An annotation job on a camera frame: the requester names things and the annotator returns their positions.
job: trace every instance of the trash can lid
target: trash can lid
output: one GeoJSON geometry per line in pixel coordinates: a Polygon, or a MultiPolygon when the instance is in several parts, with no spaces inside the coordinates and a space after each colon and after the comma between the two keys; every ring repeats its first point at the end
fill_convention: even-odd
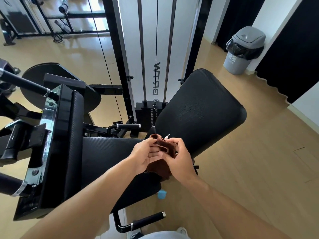
{"type": "Polygon", "coordinates": [[[264,45],[266,35],[257,28],[246,26],[233,35],[233,40],[246,48],[260,48],[264,45]]]}

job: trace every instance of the carbon fiber texture upholstery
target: carbon fiber texture upholstery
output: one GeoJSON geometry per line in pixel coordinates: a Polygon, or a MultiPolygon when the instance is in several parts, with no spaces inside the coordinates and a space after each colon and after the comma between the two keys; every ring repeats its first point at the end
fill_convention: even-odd
{"type": "Polygon", "coordinates": [[[79,92],[73,91],[69,123],[69,160],[65,178],[64,200],[69,199],[81,190],[83,110],[83,96],[79,92]]]}
{"type": "MultiPolygon", "coordinates": [[[[140,139],[83,137],[82,188],[130,155],[140,139]]],[[[161,189],[155,173],[137,175],[115,204],[112,213],[141,201],[161,189]]]]}
{"type": "Polygon", "coordinates": [[[192,158],[246,120],[245,108],[206,69],[195,70],[158,116],[152,133],[182,138],[192,158]]]}

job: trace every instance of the hand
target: hand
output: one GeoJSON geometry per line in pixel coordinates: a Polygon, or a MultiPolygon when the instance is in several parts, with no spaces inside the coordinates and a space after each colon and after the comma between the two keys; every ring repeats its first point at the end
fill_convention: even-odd
{"type": "Polygon", "coordinates": [[[181,182],[182,185],[186,185],[188,181],[197,178],[193,167],[193,160],[181,138],[170,138],[167,139],[167,141],[176,143],[175,148],[178,151],[178,155],[176,158],[172,158],[162,151],[158,152],[158,155],[166,161],[172,175],[181,182]]]}
{"type": "Polygon", "coordinates": [[[134,146],[129,158],[134,161],[136,175],[144,172],[150,163],[162,159],[158,156],[160,149],[155,142],[156,139],[148,138],[134,146]]]}

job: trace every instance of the blue cup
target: blue cup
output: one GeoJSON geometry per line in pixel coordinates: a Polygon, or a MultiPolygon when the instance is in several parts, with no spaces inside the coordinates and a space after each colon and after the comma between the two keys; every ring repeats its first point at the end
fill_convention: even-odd
{"type": "Polygon", "coordinates": [[[165,190],[160,190],[157,192],[157,197],[159,199],[165,199],[167,192],[165,190]]]}

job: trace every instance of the person's right hand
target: person's right hand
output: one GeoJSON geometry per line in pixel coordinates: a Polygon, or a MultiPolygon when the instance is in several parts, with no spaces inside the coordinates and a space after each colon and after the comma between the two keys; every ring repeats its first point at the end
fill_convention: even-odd
{"type": "Polygon", "coordinates": [[[172,175],[181,182],[182,185],[186,185],[187,182],[197,177],[192,158],[181,138],[170,138],[167,139],[167,141],[176,143],[175,148],[178,151],[178,155],[176,158],[172,158],[164,152],[159,152],[158,155],[166,161],[172,175]]]}

